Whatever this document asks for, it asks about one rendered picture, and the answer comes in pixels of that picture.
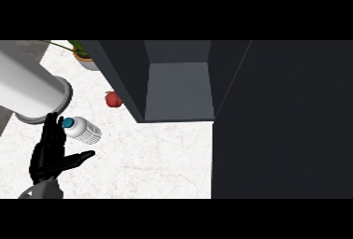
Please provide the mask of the white cylindrical appliance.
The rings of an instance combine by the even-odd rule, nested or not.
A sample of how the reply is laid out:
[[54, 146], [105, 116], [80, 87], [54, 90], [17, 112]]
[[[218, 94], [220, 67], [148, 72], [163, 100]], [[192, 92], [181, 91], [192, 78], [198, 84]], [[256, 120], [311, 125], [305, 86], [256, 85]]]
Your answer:
[[73, 85], [55, 76], [12, 40], [0, 40], [0, 106], [28, 124], [61, 114], [73, 99]]

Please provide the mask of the potted green plant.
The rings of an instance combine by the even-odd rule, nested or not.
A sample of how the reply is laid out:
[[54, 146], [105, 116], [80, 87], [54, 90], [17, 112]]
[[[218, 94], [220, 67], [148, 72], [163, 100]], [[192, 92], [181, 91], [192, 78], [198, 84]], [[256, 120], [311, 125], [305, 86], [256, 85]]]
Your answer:
[[51, 40], [45, 40], [45, 43], [49, 43], [49, 44], [58, 46], [61, 49], [67, 49], [73, 53], [74, 58], [77, 59], [79, 63], [88, 70], [90, 70], [90, 71], [99, 70], [99, 68], [93, 62], [93, 58], [92, 58], [89, 52], [86, 51], [79, 40], [70, 40], [70, 44], [71, 44], [70, 47], [65, 47], [64, 45], [54, 43]]

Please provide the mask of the dark grey cabinet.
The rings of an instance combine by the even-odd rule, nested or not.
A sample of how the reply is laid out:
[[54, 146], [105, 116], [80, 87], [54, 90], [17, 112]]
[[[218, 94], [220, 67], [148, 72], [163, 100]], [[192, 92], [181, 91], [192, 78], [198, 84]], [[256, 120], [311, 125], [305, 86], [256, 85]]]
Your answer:
[[139, 123], [213, 121], [249, 40], [85, 40]]

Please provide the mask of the dark grey cabinet door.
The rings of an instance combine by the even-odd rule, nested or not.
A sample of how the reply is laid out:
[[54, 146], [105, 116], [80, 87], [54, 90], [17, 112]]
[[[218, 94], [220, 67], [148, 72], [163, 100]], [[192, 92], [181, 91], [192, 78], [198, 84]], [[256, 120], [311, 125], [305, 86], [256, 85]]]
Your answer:
[[213, 130], [216, 198], [353, 198], [353, 41], [256, 41]]

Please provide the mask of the white water bottle blue cap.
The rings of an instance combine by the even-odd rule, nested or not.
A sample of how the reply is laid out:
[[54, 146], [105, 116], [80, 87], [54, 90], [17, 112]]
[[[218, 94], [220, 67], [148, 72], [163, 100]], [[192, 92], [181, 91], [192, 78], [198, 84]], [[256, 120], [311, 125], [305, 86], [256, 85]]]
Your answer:
[[85, 144], [93, 145], [101, 140], [102, 132], [85, 118], [65, 118], [62, 127], [67, 136]]

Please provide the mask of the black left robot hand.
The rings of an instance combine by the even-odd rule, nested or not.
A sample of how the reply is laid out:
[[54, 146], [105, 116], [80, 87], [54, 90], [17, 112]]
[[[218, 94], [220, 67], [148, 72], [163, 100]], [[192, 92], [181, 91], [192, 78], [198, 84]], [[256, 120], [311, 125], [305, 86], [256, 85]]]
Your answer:
[[58, 178], [61, 173], [79, 167], [95, 155], [89, 150], [65, 155], [67, 134], [62, 127], [64, 118], [57, 112], [48, 114], [40, 142], [34, 146], [31, 154], [30, 175], [33, 184], [51, 178]]

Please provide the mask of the red bell pepper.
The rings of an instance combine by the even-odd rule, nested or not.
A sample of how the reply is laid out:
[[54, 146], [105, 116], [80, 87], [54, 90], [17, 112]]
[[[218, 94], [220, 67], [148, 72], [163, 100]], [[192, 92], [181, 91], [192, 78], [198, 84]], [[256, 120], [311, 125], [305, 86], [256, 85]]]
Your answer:
[[108, 107], [122, 107], [123, 100], [114, 91], [107, 92], [105, 100]]

